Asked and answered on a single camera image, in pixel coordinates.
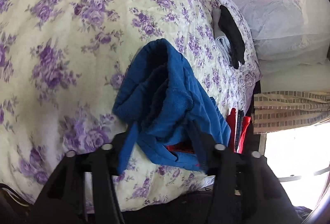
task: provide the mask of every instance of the folded white cloth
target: folded white cloth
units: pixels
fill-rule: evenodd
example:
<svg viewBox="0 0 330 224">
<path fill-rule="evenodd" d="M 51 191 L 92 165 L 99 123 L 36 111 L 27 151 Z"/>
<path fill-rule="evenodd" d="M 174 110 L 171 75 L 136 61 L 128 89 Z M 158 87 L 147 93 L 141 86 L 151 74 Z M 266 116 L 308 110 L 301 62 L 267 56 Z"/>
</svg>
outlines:
<svg viewBox="0 0 330 224">
<path fill-rule="evenodd" d="M 216 41 L 218 49 L 222 52 L 223 57 L 226 59 L 229 66 L 232 66 L 231 61 L 231 48 L 230 42 L 225 33 L 219 28 L 219 19 L 221 15 L 221 10 L 219 8 L 214 8 L 212 11 L 213 19 L 213 31 L 214 31 L 214 40 Z"/>
</svg>

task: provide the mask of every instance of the floral comforter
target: floral comforter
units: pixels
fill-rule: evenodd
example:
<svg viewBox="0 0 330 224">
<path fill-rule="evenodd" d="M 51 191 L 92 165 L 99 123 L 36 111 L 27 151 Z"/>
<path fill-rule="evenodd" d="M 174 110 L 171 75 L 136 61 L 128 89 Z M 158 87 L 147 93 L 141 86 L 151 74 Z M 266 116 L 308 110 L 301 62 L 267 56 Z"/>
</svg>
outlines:
<svg viewBox="0 0 330 224">
<path fill-rule="evenodd" d="M 245 41 L 239 70 L 227 66 L 214 42 L 211 12 L 220 3 Z M 94 151 L 125 131 L 111 108 L 149 41 L 170 41 L 224 116 L 249 105 L 260 77 L 250 30 L 230 0 L 0 0 L 0 23 L 0 181 L 31 203 L 66 151 Z M 122 210 L 212 182 L 201 172 L 155 165 L 138 146 L 113 180 Z"/>
</svg>

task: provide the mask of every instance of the beige plaid curtain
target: beige plaid curtain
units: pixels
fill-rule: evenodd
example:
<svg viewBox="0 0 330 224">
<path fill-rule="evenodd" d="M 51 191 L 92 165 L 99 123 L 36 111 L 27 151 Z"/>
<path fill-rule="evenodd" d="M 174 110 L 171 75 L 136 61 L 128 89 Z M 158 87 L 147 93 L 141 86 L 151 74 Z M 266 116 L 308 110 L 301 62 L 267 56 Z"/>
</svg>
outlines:
<svg viewBox="0 0 330 224">
<path fill-rule="evenodd" d="M 330 91 L 276 91 L 255 94 L 255 134 L 327 121 L 330 121 Z"/>
</svg>

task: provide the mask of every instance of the black mount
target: black mount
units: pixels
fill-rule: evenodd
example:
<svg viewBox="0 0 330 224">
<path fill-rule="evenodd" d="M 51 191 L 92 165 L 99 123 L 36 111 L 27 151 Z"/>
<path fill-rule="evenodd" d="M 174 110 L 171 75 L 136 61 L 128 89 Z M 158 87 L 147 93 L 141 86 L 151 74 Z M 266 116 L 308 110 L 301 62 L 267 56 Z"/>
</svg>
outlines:
<svg viewBox="0 0 330 224">
<path fill-rule="evenodd" d="M 233 153 L 216 144 L 210 134 L 200 131 L 196 122 L 190 126 L 198 136 L 204 155 L 200 160 L 209 176 L 215 175 L 212 204 L 205 224 L 236 224 L 235 190 L 242 196 L 244 224 L 301 223 L 285 190 L 267 159 L 258 152 Z M 30 224 L 88 223 L 85 210 L 85 172 L 93 178 L 96 224 L 124 224 L 112 176 L 118 176 L 119 154 L 127 133 L 115 136 L 95 152 L 66 153 L 42 189 L 30 214 Z"/>
</svg>

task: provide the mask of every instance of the wall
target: wall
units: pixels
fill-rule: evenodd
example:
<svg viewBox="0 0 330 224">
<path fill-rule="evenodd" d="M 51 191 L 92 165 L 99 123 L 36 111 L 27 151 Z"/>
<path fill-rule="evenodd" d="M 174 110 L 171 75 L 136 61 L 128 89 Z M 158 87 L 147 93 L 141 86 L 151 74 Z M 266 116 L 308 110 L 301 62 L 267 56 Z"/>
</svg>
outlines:
<svg viewBox="0 0 330 224">
<path fill-rule="evenodd" d="M 264 76 L 260 84 L 261 92 L 330 90 L 330 61 L 271 73 Z"/>
</svg>

